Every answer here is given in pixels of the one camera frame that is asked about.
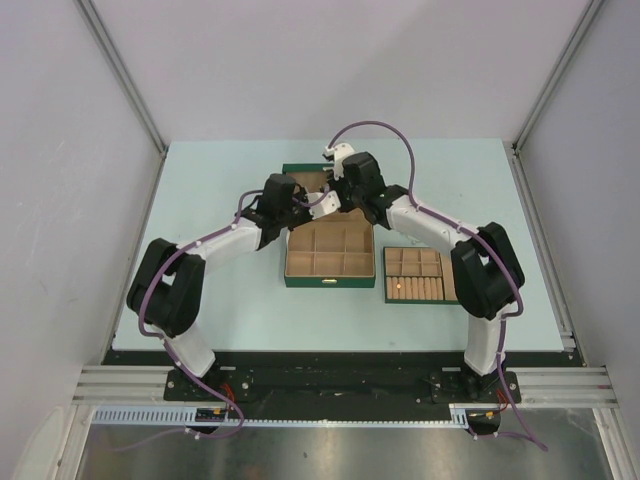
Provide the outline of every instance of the metal frame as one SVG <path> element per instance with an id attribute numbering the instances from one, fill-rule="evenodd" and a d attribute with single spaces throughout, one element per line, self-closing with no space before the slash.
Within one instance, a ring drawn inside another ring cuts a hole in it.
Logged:
<path id="1" fill-rule="evenodd" d="M 131 75 L 126 68 L 121 55 L 109 35 L 104 21 L 101 19 L 91 0 L 75 0 L 76 5 L 85 19 L 86 24 L 94 36 L 100 50 L 105 56 L 107 63 L 113 71 L 123 93 L 127 97 L 132 109 L 140 119 L 145 131 L 155 148 L 164 159 L 167 145 L 153 121 L 145 102 L 140 95 L 138 88 L 133 82 Z M 558 326 L 565 348 L 571 351 L 576 348 L 573 339 L 574 325 L 567 309 L 561 285 L 551 258 L 549 247 L 544 235 L 535 202 L 531 197 L 531 192 L 522 170 L 519 153 L 528 139 L 533 127 L 543 113 L 549 100 L 553 96 L 558 84 L 564 76 L 567 68 L 576 55 L 580 45 L 583 43 L 586 34 L 594 23 L 597 15 L 602 9 L 605 0 L 591 0 L 585 8 L 582 17 L 572 32 L 567 45 L 556 62 L 544 88 L 538 96 L 530 114 L 527 117 L 520 133 L 518 134 L 513 148 L 507 147 L 507 156 L 512 169 L 512 174 L 520 195 L 525 216 L 534 240 L 534 245 L 542 265 L 542 270 L 547 284 L 548 291 L 552 297 L 555 313 L 558 318 Z M 136 245 L 136 251 L 140 248 L 142 233 L 148 219 L 151 203 L 157 189 L 158 180 L 162 168 L 158 172 L 158 178 L 151 194 L 147 208 L 147 215 L 140 228 L 140 236 Z M 133 271 L 135 260 L 132 260 Z M 114 405 L 133 406 L 137 405 L 143 411 L 155 409 L 166 409 L 168 403 L 162 399 L 164 385 L 169 367 L 85 367 L 73 399 L 72 408 L 74 417 L 67 437 L 66 445 L 59 462 L 57 474 L 58 480 L 71 480 L 80 466 L 82 452 L 86 442 L 89 426 L 96 409 L 108 411 L 115 408 Z M 622 421 L 618 408 L 615 393 L 611 387 L 608 374 L 605 368 L 514 368 L 511 369 L 518 374 L 521 384 L 521 394 L 523 397 L 522 408 L 588 408 L 592 409 L 601 432 L 604 448 L 607 452 L 609 463 L 614 474 L 614 478 L 629 479 L 637 478 L 640 469 L 635 463 L 636 459 L 632 449 L 629 447 L 630 440 Z M 192 408 L 189 404 L 176 406 L 171 403 L 172 410 Z M 221 403 L 208 403 L 207 406 L 222 406 Z M 452 418 L 458 415 L 462 408 L 467 405 L 451 405 Z M 279 422 L 266 422 L 268 425 L 282 426 Z M 309 422 L 297 423 L 286 422 L 291 426 L 309 426 Z"/>

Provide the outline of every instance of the green box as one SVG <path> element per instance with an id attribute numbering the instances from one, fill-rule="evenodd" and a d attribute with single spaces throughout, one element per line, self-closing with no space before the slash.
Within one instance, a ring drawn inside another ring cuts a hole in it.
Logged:
<path id="1" fill-rule="evenodd" d="M 385 303 L 459 303 L 451 261 L 436 250 L 424 247 L 385 247 L 382 249 L 382 259 Z"/>
<path id="2" fill-rule="evenodd" d="M 286 173 L 317 192 L 330 164 L 285 164 Z M 284 283 L 289 288 L 373 288 L 376 283 L 373 226 L 360 210 L 335 212 L 287 235 Z"/>

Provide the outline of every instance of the white wall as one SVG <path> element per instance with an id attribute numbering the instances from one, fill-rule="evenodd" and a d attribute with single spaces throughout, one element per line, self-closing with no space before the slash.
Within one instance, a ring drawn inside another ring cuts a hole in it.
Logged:
<path id="1" fill-rule="evenodd" d="M 71 1 L 0 6 L 0 478 L 100 349 L 158 158 Z"/>
<path id="2" fill-rule="evenodd" d="M 640 446 L 640 3 L 608 2 L 524 150 L 593 365 Z"/>
<path id="3" fill-rule="evenodd" d="M 586 3 L 96 0 L 172 140 L 327 138 L 364 118 L 510 140 Z"/>

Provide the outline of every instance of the purple cable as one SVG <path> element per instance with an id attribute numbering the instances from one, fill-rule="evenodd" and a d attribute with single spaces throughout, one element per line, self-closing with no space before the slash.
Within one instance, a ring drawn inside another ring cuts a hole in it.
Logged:
<path id="1" fill-rule="evenodd" d="M 206 385 L 205 383 L 203 383 L 196 375 L 194 375 L 191 371 L 189 371 L 189 369 L 187 369 L 181 362 L 180 359 L 178 358 L 178 356 L 176 355 L 176 353 L 174 352 L 174 350 L 171 348 L 171 346 L 164 341 L 164 336 L 161 333 L 156 333 L 156 332 L 149 332 L 145 326 L 144 326 L 144 319 L 145 319 L 145 315 L 147 313 L 147 307 L 149 306 L 149 301 L 151 299 L 151 295 L 153 295 L 154 290 L 156 289 L 156 287 L 158 286 L 158 283 L 160 283 L 160 281 L 162 280 L 162 276 L 164 275 L 164 273 L 169 269 L 169 267 L 173 264 L 173 262 L 175 262 L 183 253 L 188 252 L 189 250 L 191 250 L 192 248 L 196 247 L 200 242 L 204 243 L 204 242 L 208 242 L 209 240 L 212 240 L 224 233 L 229 232 L 230 230 L 232 230 L 233 225 L 237 225 L 238 222 L 240 221 L 241 215 L 242 215 L 242 205 L 244 203 L 244 199 L 247 198 L 249 195 L 259 195 L 262 193 L 262 190 L 250 190 L 248 192 L 243 193 L 240 196 L 240 200 L 238 200 L 238 210 L 236 211 L 235 217 L 233 219 L 233 222 L 231 222 L 230 225 L 221 228 L 220 230 L 217 230 L 213 233 L 210 233 L 208 235 L 205 235 L 204 237 L 189 243 L 188 245 L 185 245 L 184 247 L 178 249 L 173 255 L 171 255 L 169 257 L 169 259 L 164 262 L 162 264 L 162 266 L 160 267 L 160 269 L 158 269 L 158 271 L 156 272 L 156 275 L 153 277 L 153 279 L 151 280 L 151 283 L 149 284 L 149 288 L 147 289 L 147 291 L 144 294 L 144 297 L 142 298 L 142 304 L 140 305 L 140 311 L 138 313 L 138 329 L 140 330 L 140 333 L 145 336 L 145 337 L 151 337 L 151 338 L 159 338 L 162 340 L 162 343 L 164 345 L 165 350 L 167 351 L 167 353 L 169 354 L 169 356 L 171 357 L 171 359 L 176 363 L 176 365 L 179 366 L 180 370 L 182 370 L 185 375 L 187 375 L 191 381 L 193 383 L 195 383 L 196 385 L 198 385 L 200 388 L 202 388 L 204 391 L 206 391 L 207 393 L 210 393 L 211 395 L 213 395 L 214 397 L 218 398 L 219 400 L 222 400 L 223 402 L 225 402 L 228 405 L 231 405 L 231 407 L 233 407 L 233 409 L 238 412 L 238 416 L 240 417 L 239 419 L 239 423 L 238 425 L 236 425 L 234 428 L 232 428 L 231 430 L 229 430 L 228 432 L 224 432 L 222 434 L 219 435 L 214 435 L 214 434 L 204 434 L 204 433 L 200 433 L 200 432 L 195 432 L 195 435 L 199 438 L 200 436 L 205 437 L 205 438 L 227 438 L 230 437 L 234 434 L 236 434 L 241 428 L 242 425 L 244 424 L 244 413 L 242 412 L 242 410 L 240 409 L 240 407 L 238 407 L 238 405 L 236 405 L 235 402 L 233 402 L 231 399 L 225 397 L 224 395 L 222 395 L 221 393 L 216 392 L 214 389 L 212 389 L 211 387 L 209 387 L 208 385 Z M 127 445 L 125 447 L 119 447 L 119 448 L 114 448 L 111 449 L 111 451 L 113 452 L 125 452 L 127 450 L 133 450 L 135 448 L 141 447 L 143 445 L 146 445 L 147 443 L 150 443 L 158 438 L 164 437 L 165 435 L 169 435 L 169 434 L 173 434 L 173 433 L 177 433 L 177 432 L 185 432 L 186 430 L 183 428 L 172 428 L 170 430 L 165 430 L 163 432 L 157 433 L 156 435 L 152 435 L 151 437 L 142 440 L 140 442 L 134 443 L 133 445 Z"/>
<path id="2" fill-rule="evenodd" d="M 416 159 L 415 159 L 415 155 L 413 153 L 413 148 L 411 148 L 411 144 L 409 143 L 409 140 L 407 139 L 406 136 L 403 135 L 403 133 L 398 130 L 397 128 L 395 128 L 392 125 L 389 125 L 388 123 L 385 122 L 380 122 L 377 120 L 363 120 L 360 122 L 355 122 L 352 123 L 350 125 L 347 125 L 346 127 L 342 128 L 338 133 L 336 133 L 333 138 L 331 139 L 331 141 L 329 142 L 329 148 L 332 148 L 334 146 L 334 144 L 338 141 L 338 139 L 347 131 L 355 128 L 355 127 L 360 127 L 360 126 L 364 126 L 364 125 L 373 125 L 373 126 L 378 126 L 378 127 L 383 127 L 386 128 L 387 130 L 391 130 L 393 133 L 395 133 L 398 138 L 402 141 L 402 143 L 404 143 L 405 147 L 407 148 L 407 152 L 409 153 L 409 160 L 411 161 L 411 173 L 409 175 L 409 201 L 411 202 L 411 204 L 416 207 L 418 210 L 420 210 L 423 213 L 426 213 L 427 215 L 440 220 L 441 222 L 443 222 L 446 225 L 449 225 L 452 228 L 455 228 L 456 230 L 464 233 L 465 235 L 468 235 L 469 237 L 473 238 L 476 242 L 478 242 L 485 250 L 486 252 L 489 254 L 489 256 L 491 257 L 491 259 L 495 262 L 495 264 L 498 266 L 498 268 L 500 269 L 500 271 L 502 272 L 502 274 L 505 276 L 505 278 L 507 279 L 507 282 L 509 283 L 509 287 L 511 288 L 511 291 L 513 293 L 514 298 L 516 299 L 516 304 L 517 304 L 517 309 L 514 312 L 505 312 L 501 315 L 500 317 L 500 338 L 498 341 L 498 351 L 496 352 L 496 366 L 497 366 L 497 370 L 498 370 L 498 376 L 500 377 L 500 382 L 502 383 L 502 387 L 503 390 L 506 392 L 507 395 L 507 399 L 509 400 L 509 403 L 511 404 L 511 408 L 513 409 L 513 412 L 516 414 L 516 417 L 518 418 L 518 421 L 520 422 L 520 425 L 522 425 L 522 428 L 524 428 L 524 430 L 527 432 L 527 434 L 529 435 L 528 437 L 526 435 L 523 435 L 521 433 L 517 433 L 517 432 L 504 432 L 499 434 L 500 436 L 503 437 L 516 437 L 516 438 L 526 438 L 527 440 L 535 443 L 542 451 L 544 452 L 548 452 L 549 449 L 548 447 L 542 443 L 540 440 L 538 440 L 536 438 L 536 436 L 531 432 L 531 429 L 529 428 L 529 425 L 525 422 L 524 418 L 522 418 L 522 415 L 520 413 L 520 411 L 518 410 L 518 407 L 516 406 L 515 401 L 513 400 L 513 397 L 511 396 L 511 393 L 509 393 L 509 387 L 507 386 L 507 382 L 504 378 L 504 373 L 502 371 L 502 351 L 504 348 L 504 343 L 505 343 L 505 338 L 506 338 L 506 333 L 507 333 L 507 322 L 506 319 L 509 317 L 518 317 L 520 315 L 522 315 L 522 313 L 524 312 L 524 302 L 522 301 L 522 296 L 520 295 L 520 292 L 518 291 L 518 287 L 516 285 L 516 283 L 513 280 L 513 277 L 511 276 L 511 274 L 509 273 L 509 270 L 507 269 L 506 265 L 504 264 L 504 262 L 502 261 L 502 259 L 498 256 L 498 254 L 495 252 L 495 250 L 493 250 L 491 248 L 491 246 L 484 240 L 482 239 L 477 233 L 473 232 L 472 230 L 469 230 L 466 227 L 463 227 L 462 225 L 459 225 L 457 222 L 455 222 L 454 220 L 450 219 L 449 217 L 442 215 L 436 211 L 433 211 L 427 207 L 424 207 L 422 205 L 420 205 L 418 203 L 418 201 L 416 200 L 416 198 L 413 195 L 413 184 L 415 181 L 415 176 L 416 176 Z"/>
<path id="3" fill-rule="evenodd" d="M 311 208 L 311 207 L 315 207 L 316 205 L 320 205 L 320 203 L 322 202 L 322 200 L 324 200 L 325 198 L 327 198 L 327 195 L 329 195 L 329 193 L 331 192 L 331 190 L 327 190 L 326 192 L 324 192 L 322 194 L 322 196 L 318 199 L 318 200 L 314 200 L 311 203 L 304 203 L 301 202 L 300 200 L 298 200 L 297 198 L 293 197 L 293 201 L 295 203 L 297 203 L 298 205 L 302 206 L 302 207 L 306 207 L 306 208 Z"/>

